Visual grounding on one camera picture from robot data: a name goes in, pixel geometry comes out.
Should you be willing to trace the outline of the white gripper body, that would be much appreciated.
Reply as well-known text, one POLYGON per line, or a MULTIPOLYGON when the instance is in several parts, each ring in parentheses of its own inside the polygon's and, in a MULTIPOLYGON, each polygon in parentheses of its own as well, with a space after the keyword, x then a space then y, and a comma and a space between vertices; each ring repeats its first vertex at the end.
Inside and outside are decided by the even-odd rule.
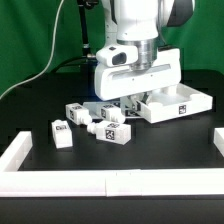
POLYGON ((108 45, 97 52, 96 58, 94 87, 103 101, 177 85, 181 79, 177 48, 158 52, 152 67, 141 71, 131 68, 137 61, 135 46, 108 45))

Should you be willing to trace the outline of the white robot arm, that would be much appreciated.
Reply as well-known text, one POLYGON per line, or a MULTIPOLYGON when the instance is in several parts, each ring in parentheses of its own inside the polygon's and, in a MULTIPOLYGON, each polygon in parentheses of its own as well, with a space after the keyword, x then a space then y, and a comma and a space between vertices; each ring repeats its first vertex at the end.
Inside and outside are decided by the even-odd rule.
POLYGON ((180 50, 159 46, 161 28, 180 26, 195 0, 102 0, 106 43, 96 54, 96 95, 120 98, 144 117, 159 106, 154 91, 174 93, 181 79, 180 50))

